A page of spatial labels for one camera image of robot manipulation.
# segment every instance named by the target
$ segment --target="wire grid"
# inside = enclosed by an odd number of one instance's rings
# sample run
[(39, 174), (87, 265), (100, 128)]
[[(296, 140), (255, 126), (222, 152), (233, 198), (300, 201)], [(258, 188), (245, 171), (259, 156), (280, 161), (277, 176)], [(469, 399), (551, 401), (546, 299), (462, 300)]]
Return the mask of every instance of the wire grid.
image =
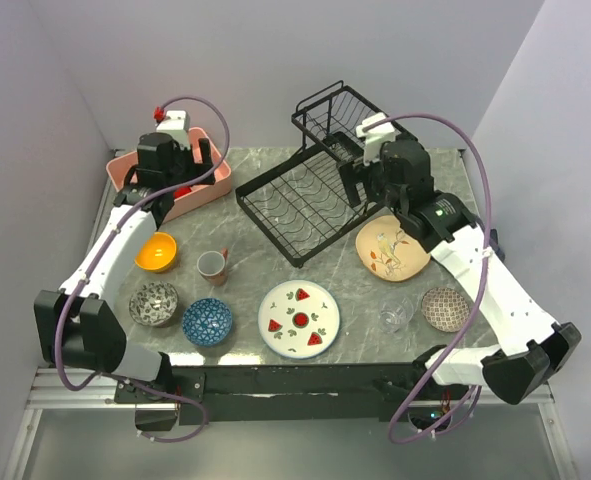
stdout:
[(359, 150), (344, 147), (346, 137), (359, 149), (363, 148), (363, 141), (355, 133), (355, 129), (366, 118), (379, 113), (366, 105), (351, 92), (343, 91), (333, 96), (329, 112), (328, 102), (304, 112), (305, 118), (300, 118), (304, 128), (317, 140), (333, 144), (335, 153), (342, 162), (353, 162), (363, 155)]
[[(358, 187), (363, 198), (363, 187)], [(244, 197), (258, 219), (294, 258), (303, 257), (364, 213), (352, 208), (337, 163), (320, 152)]]

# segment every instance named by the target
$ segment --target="black wire dish rack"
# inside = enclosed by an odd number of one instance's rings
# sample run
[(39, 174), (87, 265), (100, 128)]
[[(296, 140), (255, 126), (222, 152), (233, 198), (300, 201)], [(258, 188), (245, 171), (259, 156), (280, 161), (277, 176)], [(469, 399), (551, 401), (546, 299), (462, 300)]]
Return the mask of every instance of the black wire dish rack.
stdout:
[[(363, 156), (356, 127), (381, 111), (343, 81), (305, 98), (291, 117), (303, 133), (300, 149), (235, 190), (242, 210), (294, 267), (382, 208), (381, 202), (368, 201), (363, 184), (349, 185), (340, 176), (342, 165)], [(398, 138), (415, 138), (393, 125)]]

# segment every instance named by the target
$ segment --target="bird print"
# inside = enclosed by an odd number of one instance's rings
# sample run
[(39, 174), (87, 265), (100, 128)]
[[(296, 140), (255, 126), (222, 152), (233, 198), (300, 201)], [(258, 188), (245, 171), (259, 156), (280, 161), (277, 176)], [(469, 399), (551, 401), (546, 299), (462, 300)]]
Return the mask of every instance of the bird print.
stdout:
[(395, 256), (395, 248), (388, 242), (383, 233), (377, 235), (377, 246), (379, 247), (379, 251), (382, 252), (383, 255), (388, 257), (397, 265), (400, 265), (402, 263), (400, 259)]

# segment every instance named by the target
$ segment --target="blue patterned bowl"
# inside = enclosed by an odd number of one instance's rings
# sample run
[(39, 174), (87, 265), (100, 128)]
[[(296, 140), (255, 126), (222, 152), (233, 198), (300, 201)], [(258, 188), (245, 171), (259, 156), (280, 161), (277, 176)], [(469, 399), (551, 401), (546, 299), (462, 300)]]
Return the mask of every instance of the blue patterned bowl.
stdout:
[(233, 326), (233, 315), (224, 302), (202, 298), (184, 312), (182, 330), (188, 341), (200, 347), (212, 347), (226, 338)]

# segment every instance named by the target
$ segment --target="dish rack lower tray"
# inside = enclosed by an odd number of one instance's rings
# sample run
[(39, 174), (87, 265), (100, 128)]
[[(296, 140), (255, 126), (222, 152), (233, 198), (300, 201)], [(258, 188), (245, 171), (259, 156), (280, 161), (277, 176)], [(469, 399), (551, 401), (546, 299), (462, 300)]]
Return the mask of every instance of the dish rack lower tray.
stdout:
[[(339, 137), (300, 148), (284, 163), (235, 190), (242, 210), (294, 267), (304, 265), (382, 208), (381, 204), (350, 206), (328, 149), (359, 148), (352, 143)], [(357, 188), (364, 198), (363, 186)]]

